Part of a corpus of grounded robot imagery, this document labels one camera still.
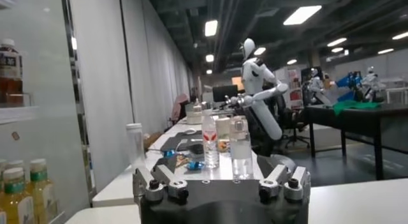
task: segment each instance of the bottle label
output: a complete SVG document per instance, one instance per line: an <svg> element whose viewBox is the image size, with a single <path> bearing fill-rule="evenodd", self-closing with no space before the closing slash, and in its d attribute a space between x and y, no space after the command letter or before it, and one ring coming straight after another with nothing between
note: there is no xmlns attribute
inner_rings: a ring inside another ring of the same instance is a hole
<svg viewBox="0 0 408 224"><path fill-rule="evenodd" d="M18 204L18 223L34 224L34 204L32 197L26 197Z"/></svg>
<svg viewBox="0 0 408 224"><path fill-rule="evenodd" d="M15 52L0 52L0 77L22 78L21 56Z"/></svg>
<svg viewBox="0 0 408 224"><path fill-rule="evenodd" d="M14 194L14 193L20 193L23 192L25 188L24 182L19 182L19 183L6 183L4 185L4 192L6 194Z"/></svg>
<svg viewBox="0 0 408 224"><path fill-rule="evenodd" d="M30 180L33 182L38 182L38 181L44 181L47 180L47 171L41 171L41 172L30 172Z"/></svg>
<svg viewBox="0 0 408 224"><path fill-rule="evenodd" d="M7 224L7 214L0 212L0 224Z"/></svg>
<svg viewBox="0 0 408 224"><path fill-rule="evenodd" d="M217 132L205 131L205 132L203 132L203 138L206 141L215 141L215 140L217 140Z"/></svg>
<svg viewBox="0 0 408 224"><path fill-rule="evenodd" d="M54 186L52 184L46 185L43 189L43 203L47 222L51 222L58 214L57 199L55 198Z"/></svg>

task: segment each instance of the fluorescent light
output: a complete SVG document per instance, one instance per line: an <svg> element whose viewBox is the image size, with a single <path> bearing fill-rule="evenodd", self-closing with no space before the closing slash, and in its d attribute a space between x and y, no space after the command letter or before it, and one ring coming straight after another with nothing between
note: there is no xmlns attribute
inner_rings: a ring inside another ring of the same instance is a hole
<svg viewBox="0 0 408 224"><path fill-rule="evenodd" d="M213 36L217 33L218 21L212 20L205 23L205 36Z"/></svg>
<svg viewBox="0 0 408 224"><path fill-rule="evenodd" d="M288 62L288 65L292 65L294 63L297 63L298 61L296 59L292 59Z"/></svg>
<svg viewBox="0 0 408 224"><path fill-rule="evenodd" d="M254 52L254 55L261 55L263 52L265 52L265 50L266 48L260 47Z"/></svg>
<svg viewBox="0 0 408 224"><path fill-rule="evenodd" d="M308 18L313 16L316 12L321 9L321 6L303 6L299 7L288 19L283 23L283 25L298 25L304 23Z"/></svg>
<svg viewBox="0 0 408 224"><path fill-rule="evenodd" d="M334 48L334 49L332 49L331 51L332 51L333 53L338 53L338 52L343 51L343 50L344 50L343 47L339 47L339 48Z"/></svg>
<svg viewBox="0 0 408 224"><path fill-rule="evenodd" d="M77 50L77 39L75 37L71 37L71 43L73 50Z"/></svg>
<svg viewBox="0 0 408 224"><path fill-rule="evenodd" d="M393 52L393 51L394 51L394 49L386 49L386 50L379 51L378 54L385 54L385 53L389 53L389 52Z"/></svg>
<svg viewBox="0 0 408 224"><path fill-rule="evenodd" d="M405 37L408 37L408 32L399 34L398 36L394 36L393 40L399 40L399 39L402 39L402 38L405 38Z"/></svg>
<svg viewBox="0 0 408 224"><path fill-rule="evenodd" d="M328 46L328 47L336 46L336 45L338 45L338 44L340 44L340 43L345 42L346 40L347 40L347 38L340 38L340 39L338 39L338 40L335 40L335 41L333 41L333 42L327 44L327 46Z"/></svg>
<svg viewBox="0 0 408 224"><path fill-rule="evenodd" d="M214 56L212 54L209 54L209 55L205 56L205 60L208 63L214 62Z"/></svg>

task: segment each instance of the plastic water bottle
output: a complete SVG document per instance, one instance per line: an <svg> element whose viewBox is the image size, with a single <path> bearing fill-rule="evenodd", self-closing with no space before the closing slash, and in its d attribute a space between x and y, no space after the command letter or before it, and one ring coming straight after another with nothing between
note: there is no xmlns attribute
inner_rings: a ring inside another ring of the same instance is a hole
<svg viewBox="0 0 408 224"><path fill-rule="evenodd" d="M254 172L248 122L244 116L236 116L229 126L233 178L250 179Z"/></svg>
<svg viewBox="0 0 408 224"><path fill-rule="evenodd" d="M207 168L217 168L219 166L219 151L217 147L217 130L215 121L211 117L212 109L203 110L203 146L205 166Z"/></svg>

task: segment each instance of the ceiling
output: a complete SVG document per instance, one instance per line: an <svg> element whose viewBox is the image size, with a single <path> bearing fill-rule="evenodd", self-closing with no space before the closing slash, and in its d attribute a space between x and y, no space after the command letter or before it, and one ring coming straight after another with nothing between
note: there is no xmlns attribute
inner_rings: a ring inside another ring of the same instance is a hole
<svg viewBox="0 0 408 224"><path fill-rule="evenodd" d="M408 38L391 39L408 31L408 0L150 1L189 66L200 71L240 66L239 46L246 37L266 47L261 58L271 68L290 59L308 64L312 54L325 66L373 56L381 49L408 47ZM283 25L297 8L312 5L323 7L303 24ZM207 38L205 22L213 19L219 21L218 31ZM326 45L341 37L347 38L341 47L350 54L336 58ZM207 54L214 54L213 63L205 62Z"/></svg>

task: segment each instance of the desk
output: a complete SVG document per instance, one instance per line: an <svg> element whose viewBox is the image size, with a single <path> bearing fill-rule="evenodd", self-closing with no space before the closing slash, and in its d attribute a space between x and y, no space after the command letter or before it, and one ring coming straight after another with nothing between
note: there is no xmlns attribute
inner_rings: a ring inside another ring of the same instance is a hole
<svg viewBox="0 0 408 224"><path fill-rule="evenodd" d="M397 179L312 188L309 223L408 223L407 187L408 179ZM140 223L138 206L84 209L66 224L111 223Z"/></svg>
<svg viewBox="0 0 408 224"><path fill-rule="evenodd" d="M176 124L165 134L161 135L150 148L160 149L163 144L177 133L192 128L192 125ZM201 130L201 125L193 126L195 130ZM148 151L146 153L146 167L151 170L156 162L163 156L159 151ZM254 169L254 178L262 179L263 175L257 163L257 156L252 152L252 162ZM93 199L94 207L106 207L115 205L134 204L133 201L133 170L129 166L123 173L119 174L108 186L101 190ZM182 176L185 180L230 180L233 178L231 157L228 153L220 154L220 167L214 170L202 170L201 172L190 172L185 167L180 167L175 171L176 175Z"/></svg>
<svg viewBox="0 0 408 224"><path fill-rule="evenodd" d="M408 105L382 104L376 109L345 109L339 116L334 114L332 108L327 108L322 105L308 106L305 108L305 117L310 127L312 157L314 158L316 156L313 124L321 124L341 130L340 136L343 156L346 156L346 132L370 137L373 138L372 145L374 146L375 152L376 177L377 180L382 180L384 179L384 171L381 149L386 148L393 150L390 147L384 146L384 142L382 141L384 127L389 126L386 126L384 121L398 119L402 116L408 116ZM403 131L401 132L402 134L396 136L398 138L406 137L406 132L405 134Z"/></svg>

